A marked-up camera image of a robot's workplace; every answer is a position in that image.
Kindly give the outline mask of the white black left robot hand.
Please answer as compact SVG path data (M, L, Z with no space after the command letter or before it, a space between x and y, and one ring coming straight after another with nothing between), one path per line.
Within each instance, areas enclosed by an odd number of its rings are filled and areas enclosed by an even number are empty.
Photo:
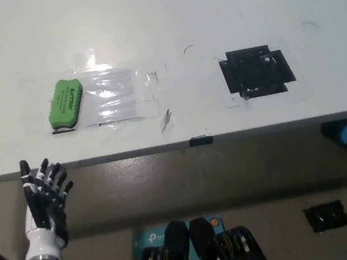
M60 163L44 159L36 171L26 160L19 163L26 199L25 235L29 247L24 260L62 260L69 242L65 205L74 186Z

